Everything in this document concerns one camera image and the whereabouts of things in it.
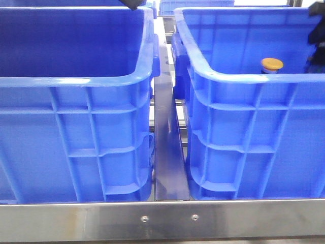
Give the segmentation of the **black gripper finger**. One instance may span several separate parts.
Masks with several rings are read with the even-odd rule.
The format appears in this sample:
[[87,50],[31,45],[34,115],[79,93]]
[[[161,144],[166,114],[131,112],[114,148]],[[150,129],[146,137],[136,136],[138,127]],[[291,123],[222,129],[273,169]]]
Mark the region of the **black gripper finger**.
[[315,51],[307,58],[305,73],[321,74],[324,73],[324,1],[310,5],[308,16],[321,18],[308,35],[308,43],[315,46]]
[[142,0],[119,0],[119,1],[131,10],[136,10],[142,4]]

